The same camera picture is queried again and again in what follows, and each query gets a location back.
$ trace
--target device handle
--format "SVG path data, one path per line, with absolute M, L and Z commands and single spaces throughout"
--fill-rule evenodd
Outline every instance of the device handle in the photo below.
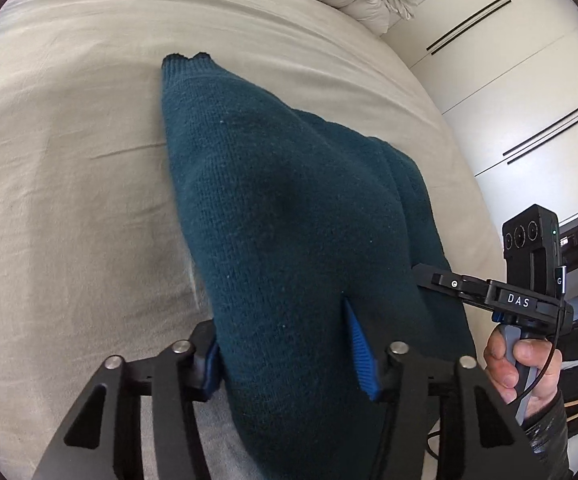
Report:
M 520 339 L 530 339 L 535 338 L 533 333 L 527 332 L 522 330 L 520 327 L 513 326 L 513 325 L 499 325 L 500 332 L 504 336 L 504 340 L 506 341 L 506 358 L 512 364 L 515 365 L 515 369 L 518 370 L 518 383 L 515 385 L 515 391 L 517 392 L 518 396 L 523 393 L 535 380 L 538 375 L 538 369 L 533 367 L 525 366 L 515 360 L 514 357 L 514 345 Z M 518 421 L 518 424 L 522 424 L 524 422 L 524 414 L 527 410 L 527 404 L 529 403 L 529 398 L 531 396 L 527 395 L 521 400 L 520 405 L 518 406 L 518 411 L 515 413 L 515 420 Z

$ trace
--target drawer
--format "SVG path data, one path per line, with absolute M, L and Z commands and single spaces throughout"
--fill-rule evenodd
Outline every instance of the drawer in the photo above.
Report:
M 447 113 L 473 174 L 511 158 L 578 108 L 578 29 L 495 79 Z
M 411 72 L 441 113 L 578 28 L 571 0 L 512 0 Z
M 578 117 L 476 177 L 498 229 L 533 204 L 554 211 L 560 224 L 578 216 Z
M 382 39 L 411 68 L 428 54 L 427 47 L 493 1 L 425 0 L 414 19 L 400 20 Z

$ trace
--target bed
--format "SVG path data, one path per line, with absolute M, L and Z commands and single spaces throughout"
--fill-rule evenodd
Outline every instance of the bed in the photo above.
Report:
M 155 355 L 211 316 L 166 164 L 160 63 L 172 52 L 209 52 L 291 107 L 410 155 L 453 269 L 504 279 L 499 235 L 441 114 L 397 55 L 344 14 L 314 0 L 9 0 L 0 12 L 0 469 L 10 480 L 31 477 L 106 356 Z M 482 352 L 489 316 L 467 315 Z M 258 478 L 226 395 L 197 413 L 213 477 Z M 152 479 L 148 439 L 146 448 Z

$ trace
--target black leather jacket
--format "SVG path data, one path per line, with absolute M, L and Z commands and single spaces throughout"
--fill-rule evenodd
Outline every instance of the black leather jacket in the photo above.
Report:
M 547 467 L 549 480 L 570 480 L 573 473 L 568 468 L 566 445 L 566 412 L 562 393 L 522 425 L 529 437 L 531 448 Z

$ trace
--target human hand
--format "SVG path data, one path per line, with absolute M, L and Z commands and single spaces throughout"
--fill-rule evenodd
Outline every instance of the human hand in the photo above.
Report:
M 518 362 L 526 366 L 538 367 L 538 370 L 544 367 L 550 351 L 551 343 L 544 340 L 522 339 L 514 345 L 514 357 Z M 497 328 L 489 336 L 484 358 L 486 361 L 485 372 L 496 390 L 504 402 L 507 404 L 512 402 L 517 397 L 515 385 L 518 383 L 518 370 L 507 360 L 506 341 Z M 526 418 L 546 407 L 556 396 L 561 364 L 562 354 L 560 350 L 556 350 L 544 377 L 530 393 Z

